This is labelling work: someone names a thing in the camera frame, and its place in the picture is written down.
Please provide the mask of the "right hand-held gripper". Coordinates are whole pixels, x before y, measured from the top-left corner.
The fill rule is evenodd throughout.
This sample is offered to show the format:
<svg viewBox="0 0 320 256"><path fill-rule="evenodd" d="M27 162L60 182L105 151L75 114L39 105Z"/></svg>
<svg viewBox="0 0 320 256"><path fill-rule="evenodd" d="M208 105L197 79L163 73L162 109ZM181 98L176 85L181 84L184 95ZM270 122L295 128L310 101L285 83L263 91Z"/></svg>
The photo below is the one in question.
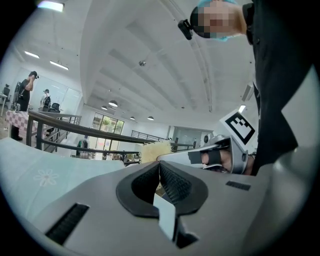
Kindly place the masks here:
<svg viewBox="0 0 320 256"><path fill-rule="evenodd" d="M175 162L182 165L202 165L201 153L212 150L230 152L230 173L243 174L249 158L249 144L256 130L239 111L222 117L213 132L204 136L204 147L184 150L157 157L157 161Z"/></svg>

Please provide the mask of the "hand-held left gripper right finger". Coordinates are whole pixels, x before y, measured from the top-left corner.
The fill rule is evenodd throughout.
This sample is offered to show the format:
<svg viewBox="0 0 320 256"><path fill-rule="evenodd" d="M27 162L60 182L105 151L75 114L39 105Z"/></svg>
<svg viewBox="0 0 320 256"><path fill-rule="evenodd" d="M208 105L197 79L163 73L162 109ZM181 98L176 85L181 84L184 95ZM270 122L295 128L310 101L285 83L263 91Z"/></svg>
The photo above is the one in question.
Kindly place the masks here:
<svg viewBox="0 0 320 256"><path fill-rule="evenodd" d="M260 252L291 228L312 188L312 149L298 147L255 176L210 174L196 164L162 161L202 179L208 197L200 209L182 216L197 237L174 256L245 256Z"/></svg>

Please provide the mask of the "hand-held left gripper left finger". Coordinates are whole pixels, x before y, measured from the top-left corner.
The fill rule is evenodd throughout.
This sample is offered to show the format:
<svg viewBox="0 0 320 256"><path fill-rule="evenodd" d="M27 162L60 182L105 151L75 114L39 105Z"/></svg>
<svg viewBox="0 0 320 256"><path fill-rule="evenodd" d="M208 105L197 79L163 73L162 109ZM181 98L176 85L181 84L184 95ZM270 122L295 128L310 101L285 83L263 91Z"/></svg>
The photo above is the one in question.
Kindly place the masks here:
<svg viewBox="0 0 320 256"><path fill-rule="evenodd" d="M35 218L37 240L55 256L174 256L159 226L159 163L90 178Z"/></svg>

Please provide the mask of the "beige sponge piece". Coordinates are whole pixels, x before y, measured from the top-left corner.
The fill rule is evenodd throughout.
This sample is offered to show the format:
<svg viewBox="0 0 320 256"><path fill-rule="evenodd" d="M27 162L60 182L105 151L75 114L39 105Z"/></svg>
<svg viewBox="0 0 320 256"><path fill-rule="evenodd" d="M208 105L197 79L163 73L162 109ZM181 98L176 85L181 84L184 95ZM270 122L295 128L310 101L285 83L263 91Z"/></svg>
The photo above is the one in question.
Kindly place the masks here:
<svg viewBox="0 0 320 256"><path fill-rule="evenodd" d="M140 163L155 162L157 157L170 154L172 146L168 140L146 143L141 147Z"/></svg>

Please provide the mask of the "person's right hand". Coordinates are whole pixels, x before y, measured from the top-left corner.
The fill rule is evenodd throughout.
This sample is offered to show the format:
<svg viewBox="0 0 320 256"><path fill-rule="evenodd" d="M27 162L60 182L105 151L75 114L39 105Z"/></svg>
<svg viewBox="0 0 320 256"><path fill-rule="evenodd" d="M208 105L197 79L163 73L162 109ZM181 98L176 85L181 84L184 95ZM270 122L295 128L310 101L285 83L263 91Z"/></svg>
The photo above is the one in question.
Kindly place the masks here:
<svg viewBox="0 0 320 256"><path fill-rule="evenodd" d="M201 153L205 169L219 173L230 173L232 167L231 153L228 150L211 150Z"/></svg>

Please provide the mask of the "large glass window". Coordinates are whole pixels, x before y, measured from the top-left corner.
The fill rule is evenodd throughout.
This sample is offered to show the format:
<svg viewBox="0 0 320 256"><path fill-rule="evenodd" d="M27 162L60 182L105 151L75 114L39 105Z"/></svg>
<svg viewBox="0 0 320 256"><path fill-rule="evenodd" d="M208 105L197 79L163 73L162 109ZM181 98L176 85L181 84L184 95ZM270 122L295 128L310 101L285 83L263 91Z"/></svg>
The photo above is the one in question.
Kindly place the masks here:
<svg viewBox="0 0 320 256"><path fill-rule="evenodd" d="M124 123L125 122L122 120L95 113L91 128L120 135L122 133Z"/></svg>

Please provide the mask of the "light blue floral tablecloth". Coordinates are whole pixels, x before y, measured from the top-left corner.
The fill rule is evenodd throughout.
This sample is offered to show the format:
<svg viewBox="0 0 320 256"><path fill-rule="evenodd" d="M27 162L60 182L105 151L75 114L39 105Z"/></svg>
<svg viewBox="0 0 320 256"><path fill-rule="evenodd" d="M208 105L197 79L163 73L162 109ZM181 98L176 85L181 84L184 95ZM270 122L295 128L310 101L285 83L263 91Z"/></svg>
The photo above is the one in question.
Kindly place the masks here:
<svg viewBox="0 0 320 256"><path fill-rule="evenodd" d="M0 188L13 212L31 223L81 183L124 167L119 160L60 156L9 137L0 140Z"/></svg>

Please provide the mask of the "dark metal railing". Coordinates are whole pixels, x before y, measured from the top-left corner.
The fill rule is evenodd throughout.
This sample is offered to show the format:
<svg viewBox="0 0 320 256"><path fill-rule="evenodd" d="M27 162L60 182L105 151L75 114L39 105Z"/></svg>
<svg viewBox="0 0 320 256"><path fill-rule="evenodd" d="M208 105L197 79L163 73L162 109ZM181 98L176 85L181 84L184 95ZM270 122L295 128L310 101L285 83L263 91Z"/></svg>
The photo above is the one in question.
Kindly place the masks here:
<svg viewBox="0 0 320 256"><path fill-rule="evenodd" d="M130 144L144 145L152 143L152 140L130 137L120 134L100 131L80 125L81 117L79 115L61 114L54 112L29 111L27 120L27 130L25 143L27 146L32 145L32 137L35 137L35 148L38 150L49 150L51 153L58 148L74 150L76 152L117 154L121 156L136 155L139 151L132 150L102 150L81 148L62 143L69 134L84 135L97 139L106 139L111 142L125 142Z"/></svg>

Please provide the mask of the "white air conditioner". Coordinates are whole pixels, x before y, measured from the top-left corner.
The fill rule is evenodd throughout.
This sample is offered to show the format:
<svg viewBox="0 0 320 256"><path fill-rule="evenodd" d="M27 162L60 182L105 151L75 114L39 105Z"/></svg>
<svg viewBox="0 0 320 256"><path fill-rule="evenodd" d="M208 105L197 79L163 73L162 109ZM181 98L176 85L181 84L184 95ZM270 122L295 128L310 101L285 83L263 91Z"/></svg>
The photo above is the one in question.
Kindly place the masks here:
<svg viewBox="0 0 320 256"><path fill-rule="evenodd" d="M250 82L246 85L246 88L244 90L244 93L242 95L241 100L243 102L247 102L251 99L252 95L254 94L255 85L253 82Z"/></svg>

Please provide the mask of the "person's black shirt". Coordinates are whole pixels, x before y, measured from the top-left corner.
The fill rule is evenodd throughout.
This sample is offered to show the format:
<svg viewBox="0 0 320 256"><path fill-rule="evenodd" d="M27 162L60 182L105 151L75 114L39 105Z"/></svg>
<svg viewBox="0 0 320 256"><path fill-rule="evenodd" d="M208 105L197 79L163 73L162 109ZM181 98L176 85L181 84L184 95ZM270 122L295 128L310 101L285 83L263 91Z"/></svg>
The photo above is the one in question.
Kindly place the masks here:
<svg viewBox="0 0 320 256"><path fill-rule="evenodd" d="M255 60L254 94L259 111L252 175L298 143L282 109L317 65L315 36L320 3L313 0L252 0L242 7Z"/></svg>

